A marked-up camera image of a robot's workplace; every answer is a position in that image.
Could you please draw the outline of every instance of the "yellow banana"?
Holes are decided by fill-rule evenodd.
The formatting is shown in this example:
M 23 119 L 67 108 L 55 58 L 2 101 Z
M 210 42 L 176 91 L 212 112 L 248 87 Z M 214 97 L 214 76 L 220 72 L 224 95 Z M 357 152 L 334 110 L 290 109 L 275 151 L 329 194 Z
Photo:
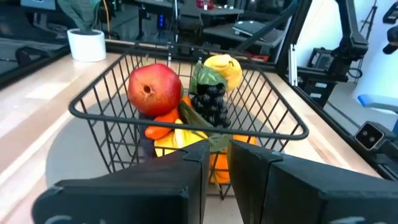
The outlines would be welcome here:
M 214 55 L 208 58 L 204 65 L 216 70 L 227 81 L 227 91 L 232 91 L 238 87 L 242 81 L 243 73 L 239 62 L 229 56 Z
M 217 72 L 223 71 L 229 66 L 231 56 L 228 54 L 214 55 L 205 61 L 205 66 L 216 70 Z

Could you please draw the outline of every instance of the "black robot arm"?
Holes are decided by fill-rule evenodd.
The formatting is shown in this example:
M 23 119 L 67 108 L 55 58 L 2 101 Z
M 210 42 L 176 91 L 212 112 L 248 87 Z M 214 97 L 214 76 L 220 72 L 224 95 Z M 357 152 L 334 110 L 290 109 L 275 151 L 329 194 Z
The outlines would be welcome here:
M 327 73 L 345 76 L 351 63 L 365 56 L 368 51 L 368 42 L 359 32 L 354 0 L 336 0 L 336 2 L 340 12 L 343 38 L 339 46 L 331 52 L 333 60 Z

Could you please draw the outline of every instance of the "wire basket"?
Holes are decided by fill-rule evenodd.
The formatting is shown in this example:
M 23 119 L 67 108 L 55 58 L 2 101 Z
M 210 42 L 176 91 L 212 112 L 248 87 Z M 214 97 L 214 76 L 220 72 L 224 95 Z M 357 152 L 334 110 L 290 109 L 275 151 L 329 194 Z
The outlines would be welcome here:
M 181 51 L 184 49 L 189 54 L 182 56 Z M 129 74 L 134 69 L 144 63 L 166 64 L 180 77 L 184 95 L 187 96 L 195 64 L 210 55 L 225 53 L 238 59 L 244 75 L 240 86 L 224 96 L 231 121 L 229 128 L 206 128 L 139 119 L 139 112 L 126 96 Z M 248 140 L 256 138 L 258 145 L 282 152 L 290 140 L 307 137 L 308 129 L 270 82 L 268 75 L 276 74 L 264 73 L 250 58 L 234 52 L 177 44 L 136 44 L 82 90 L 70 103 L 69 110 L 74 116 L 87 120 L 109 173 L 144 162 L 141 136 L 142 130 L 148 125 L 250 136 Z M 215 177 L 213 174 L 228 171 L 217 167 L 220 158 L 226 160 L 224 151 L 211 156 L 209 181 Z M 209 190 L 208 194 L 225 198 L 233 195 L 230 187 L 227 180 L 218 183 L 214 186 L 214 191 Z

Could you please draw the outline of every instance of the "orange carrot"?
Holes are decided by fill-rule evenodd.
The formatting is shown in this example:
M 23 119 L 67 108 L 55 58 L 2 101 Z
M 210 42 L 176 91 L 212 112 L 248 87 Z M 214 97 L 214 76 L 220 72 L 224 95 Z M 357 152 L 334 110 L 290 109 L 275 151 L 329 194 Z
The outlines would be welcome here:
M 169 113 L 156 117 L 154 121 L 174 123 L 175 120 L 179 119 L 179 117 L 180 116 L 178 115 L 178 107 L 176 107 Z M 147 138 L 149 139 L 158 140 L 164 137 L 170 131 L 171 128 L 148 126 L 148 128 L 145 130 L 145 136 L 147 136 Z
M 192 107 L 191 98 L 189 96 L 184 96 L 182 99 L 188 106 Z

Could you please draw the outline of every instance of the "wooden table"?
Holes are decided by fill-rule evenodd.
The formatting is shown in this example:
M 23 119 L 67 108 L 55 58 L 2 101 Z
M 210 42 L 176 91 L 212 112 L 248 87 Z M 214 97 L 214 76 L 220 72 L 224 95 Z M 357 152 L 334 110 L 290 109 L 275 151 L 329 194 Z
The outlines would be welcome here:
M 67 55 L 0 91 L 0 222 L 31 223 L 30 206 L 46 188 L 47 153 L 72 118 L 69 102 L 118 57 L 81 63 Z M 266 75 L 310 131 L 308 138 L 290 141 L 286 153 L 379 177 L 278 75 Z M 93 96 L 87 100 L 93 102 Z M 293 125 L 286 121 L 284 128 Z

